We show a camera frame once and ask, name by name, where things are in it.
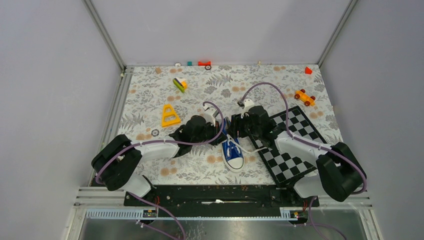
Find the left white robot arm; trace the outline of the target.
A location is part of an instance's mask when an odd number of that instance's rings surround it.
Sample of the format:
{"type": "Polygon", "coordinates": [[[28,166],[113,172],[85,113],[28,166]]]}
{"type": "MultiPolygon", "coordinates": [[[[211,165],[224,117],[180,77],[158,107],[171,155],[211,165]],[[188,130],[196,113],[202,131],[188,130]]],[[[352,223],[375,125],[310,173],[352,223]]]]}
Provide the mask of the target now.
{"type": "Polygon", "coordinates": [[[135,173],[142,160],[181,157],[196,145],[217,145],[224,138],[224,126],[194,115],[186,124],[163,139],[132,143],[124,134],[116,136],[92,160],[95,181],[109,191],[124,190],[135,195],[144,206],[152,204],[155,192],[145,176],[135,173]]]}

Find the blue canvas sneaker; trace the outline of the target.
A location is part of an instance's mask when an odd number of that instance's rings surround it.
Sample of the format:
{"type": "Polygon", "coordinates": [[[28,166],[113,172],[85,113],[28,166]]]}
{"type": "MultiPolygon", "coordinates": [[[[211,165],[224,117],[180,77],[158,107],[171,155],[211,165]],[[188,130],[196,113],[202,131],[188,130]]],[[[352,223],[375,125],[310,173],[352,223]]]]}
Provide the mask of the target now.
{"type": "Polygon", "coordinates": [[[238,173],[241,172],[244,168],[245,160],[241,148],[238,146],[238,139],[232,138],[228,131],[230,126],[230,119],[228,117],[224,118],[222,123],[223,131],[226,139],[221,143],[223,162],[225,166],[232,172],[238,173]]]}

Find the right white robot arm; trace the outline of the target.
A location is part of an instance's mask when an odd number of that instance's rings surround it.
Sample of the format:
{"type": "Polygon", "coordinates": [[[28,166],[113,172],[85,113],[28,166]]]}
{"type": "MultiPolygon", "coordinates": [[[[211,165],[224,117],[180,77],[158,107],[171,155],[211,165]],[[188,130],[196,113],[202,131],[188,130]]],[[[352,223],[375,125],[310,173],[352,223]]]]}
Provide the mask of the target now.
{"type": "Polygon", "coordinates": [[[287,201],[328,195],[343,202],[367,188],[367,175],[343,142],[328,144],[300,107],[268,115],[253,106],[230,119],[228,133],[249,137],[278,187],[289,187],[287,201]]]}

